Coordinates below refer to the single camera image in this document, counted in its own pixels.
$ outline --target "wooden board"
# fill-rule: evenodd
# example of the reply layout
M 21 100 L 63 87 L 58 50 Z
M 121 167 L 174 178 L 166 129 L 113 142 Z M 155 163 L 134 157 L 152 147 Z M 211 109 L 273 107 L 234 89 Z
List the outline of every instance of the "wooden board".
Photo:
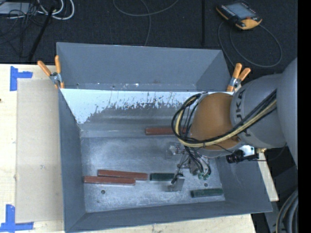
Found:
M 22 104 L 17 105 L 17 91 L 10 92 L 9 91 L 9 84 L 10 84 L 10 66 L 7 64 L 0 65 L 0 222 L 3 222 L 5 219 L 5 205 L 12 204 L 16 205 L 16 170 L 18 167 L 16 165 L 17 161 L 17 106 L 21 110 L 23 108 Z M 39 89 L 37 86 L 39 81 L 43 81 L 45 85 L 48 87 L 52 87 L 54 89 L 53 84 L 51 83 L 50 79 L 43 73 L 43 71 L 37 65 L 13 65 L 15 68 L 21 71 L 32 71 L 34 73 L 33 77 L 29 80 L 20 80 L 20 82 L 32 82 L 35 81 L 32 85 L 21 85 L 19 88 L 22 89 L 29 89 L 29 96 L 33 96 L 34 89 Z M 48 66 L 52 72 L 55 71 L 54 66 Z M 45 94 L 47 90 L 41 90 L 42 94 Z M 44 100 L 33 100 L 33 108 L 40 108 L 44 104 Z M 39 125 L 45 121 L 45 116 L 37 117 L 33 124 Z M 51 136 L 50 139 L 53 143 L 57 141 L 54 136 Z M 50 157 L 51 162 L 58 162 L 60 161 L 58 155 L 55 154 L 56 151 L 59 149 L 55 149 L 53 144 L 49 145 L 46 141 L 41 139 L 41 148 L 45 149 L 46 151 L 52 151 L 52 155 Z M 38 156 L 38 161 L 34 158 L 32 160 L 32 165 L 37 165 L 41 168 L 40 165 L 44 165 L 41 163 L 40 158 L 42 156 Z M 259 164 L 260 169 L 262 171 L 264 182 L 266 183 L 266 187 L 268 190 L 268 194 L 271 200 L 278 200 L 277 193 L 271 179 L 271 174 L 265 162 Z M 38 186 L 32 187 L 32 194 L 36 194 L 39 190 L 44 190 L 44 180 L 37 180 Z M 50 206 L 51 211 L 55 210 L 55 208 L 61 208 L 61 203 L 51 203 L 50 204 L 37 204 L 32 210 L 38 210 L 40 212 L 46 213 L 41 215 L 42 217 L 45 216 L 46 220 L 39 220 L 34 218 L 34 230 L 30 232 L 63 232 L 63 221 L 61 219 L 54 220 L 48 217 L 48 213 L 44 212 L 44 208 L 47 208 L 47 205 Z M 20 207 L 16 207 L 18 217 L 24 217 L 24 213 Z M 201 219 L 201 220 L 191 220 L 185 222 L 177 222 L 177 223 L 167 223 L 167 224 L 157 224 L 157 225 L 148 225 L 148 226 L 137 226 L 137 227 L 130 227 L 130 228 L 123 228 L 123 229 L 113 229 L 113 230 L 106 230 L 106 231 L 95 231 L 94 233 L 152 233 L 152 232 L 180 232 L 180 233 L 200 233 L 200 232 L 214 232 L 214 233 L 255 233 L 254 225 L 252 222 L 252 218 L 250 215 L 241 215 L 241 216 L 227 216 L 227 217 L 217 217 L 217 218 L 209 218 L 209 219 Z

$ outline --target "wooden table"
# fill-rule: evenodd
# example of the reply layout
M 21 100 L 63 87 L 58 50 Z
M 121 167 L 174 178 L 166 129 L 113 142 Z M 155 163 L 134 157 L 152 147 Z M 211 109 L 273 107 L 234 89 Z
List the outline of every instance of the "wooden table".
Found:
M 18 81 L 17 91 L 10 91 L 10 67 L 14 66 L 15 68 L 18 68 L 19 72 L 22 71 L 30 71 L 33 73 L 33 77 L 31 79 L 20 79 Z M 55 72 L 55 66 L 48 66 L 48 68 Z M 53 101 L 53 104 L 55 101 L 57 101 L 57 96 L 53 98 L 49 98 L 45 96 L 45 92 L 49 91 L 51 92 L 51 89 L 54 89 L 54 86 L 50 79 L 43 73 L 43 71 L 37 66 L 37 65 L 9 65 L 9 64 L 1 64 L 0 65 L 0 223 L 4 222 L 5 220 L 5 205 L 11 204 L 16 205 L 17 201 L 17 184 L 19 182 L 19 177 L 17 174 L 17 170 L 19 170 L 19 167 L 17 166 L 17 160 L 18 160 L 18 147 L 20 146 L 20 143 L 17 144 L 17 139 L 19 137 L 17 132 L 17 126 L 18 126 L 18 118 L 17 118 L 17 107 L 18 100 L 17 96 L 19 92 L 21 93 L 21 90 L 19 88 L 26 87 L 23 84 L 23 82 L 28 82 L 26 86 L 31 87 L 31 91 L 34 92 L 28 92 L 26 100 L 29 100 L 33 104 L 33 108 L 37 108 L 42 106 L 43 102 L 51 102 Z M 41 85 L 44 84 L 48 89 L 42 89 L 38 91 L 38 87 L 36 87 L 36 84 L 40 83 Z M 35 92 L 38 92 L 39 94 L 42 94 L 41 98 L 38 100 L 35 99 L 33 96 Z M 51 115 L 55 115 L 56 118 L 58 118 L 58 111 L 49 112 Z M 52 130 L 51 127 L 39 127 L 40 121 L 43 120 L 43 117 L 38 117 L 36 120 L 32 120 L 32 125 L 36 125 L 37 129 L 39 130 L 38 135 L 41 134 L 49 134 L 49 131 Z M 51 146 L 51 142 L 58 145 L 58 143 L 55 143 L 55 141 L 58 141 L 58 137 L 56 139 L 51 138 L 49 141 L 42 141 L 42 139 L 37 139 L 39 144 L 41 144 L 40 148 L 42 149 L 48 149 L 48 148 L 54 148 Z M 42 164 L 40 164 L 40 156 L 38 155 L 38 163 L 36 163 L 37 158 L 33 158 L 31 161 L 32 163 L 37 164 L 37 166 L 40 166 L 40 169 L 46 169 L 46 167 Z M 269 168 L 266 164 L 266 162 L 260 162 L 259 163 L 261 172 L 263 174 L 263 179 L 266 184 L 269 197 L 271 201 L 277 201 L 278 196 L 271 178 L 271 174 L 269 171 Z M 46 189 L 45 183 L 42 182 L 39 185 L 41 186 L 29 186 L 29 189 L 36 193 L 41 192 Z M 37 210 L 36 206 L 39 206 L 38 204 L 33 204 L 33 209 Z M 47 208 L 46 210 L 51 210 L 53 206 L 56 206 L 60 208 L 62 206 L 61 203 L 59 204 L 53 204 L 50 201 L 47 201 L 46 204 L 41 205 L 42 208 L 44 206 Z M 63 220 L 62 220 L 62 212 L 57 215 L 55 218 L 52 216 L 52 218 L 48 218 L 48 215 L 43 215 L 44 220 L 36 221 L 34 223 L 34 229 L 31 231 L 26 232 L 63 232 Z M 122 228 L 122 229 L 113 229 L 113 230 L 106 230 L 106 231 L 100 231 L 103 233 L 201 233 L 201 232 L 209 232 L 209 233 L 255 233 L 255 228 L 253 225 L 253 221 L 250 215 L 241 215 L 241 216 L 226 216 L 226 217 L 218 217 L 218 218 L 208 218 L 208 219 L 200 219 L 200 220 L 191 220 L 191 221 L 183 221 L 183 222 L 174 222 L 174 223 L 166 223 L 166 224 L 157 224 L 157 225 L 147 225 L 147 226 L 137 226 L 137 227 L 130 227 L 130 228 Z

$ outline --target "black floor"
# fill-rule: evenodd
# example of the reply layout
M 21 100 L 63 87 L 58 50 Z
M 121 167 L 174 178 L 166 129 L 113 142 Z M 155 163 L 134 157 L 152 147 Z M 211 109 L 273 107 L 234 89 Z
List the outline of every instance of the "black floor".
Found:
M 32 11 L 38 5 L 36 0 L 8 1 L 30 2 L 34 5 Z M 40 3 L 48 9 L 51 1 L 40 0 Z M 281 73 L 297 57 L 298 0 L 243 0 L 263 19 L 260 26 L 249 31 L 222 23 L 224 20 L 215 10 L 217 4 L 236 0 L 204 1 L 202 16 L 202 0 L 73 0 L 73 17 L 52 18 L 33 56 L 31 49 L 46 16 L 29 13 L 12 19 L 0 15 L 0 63 L 34 64 L 42 60 L 54 64 L 56 42 L 223 49 L 230 73 L 236 62 L 252 69 L 246 83 Z M 67 17 L 72 12 L 69 0 L 64 0 L 64 4 L 63 12 L 57 16 Z M 286 152 L 268 163 L 273 177 L 293 165 Z

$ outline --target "wooden stick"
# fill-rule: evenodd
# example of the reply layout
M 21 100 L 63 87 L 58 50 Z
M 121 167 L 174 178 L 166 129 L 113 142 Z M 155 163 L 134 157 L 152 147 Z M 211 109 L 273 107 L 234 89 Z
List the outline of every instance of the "wooden stick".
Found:
M 135 185 L 136 181 L 130 178 L 103 177 L 103 176 L 84 176 L 83 182 L 88 184 L 116 184 L 116 185 Z
M 98 176 L 131 178 L 138 181 L 145 181 L 148 179 L 147 173 L 125 172 L 114 170 L 98 170 Z

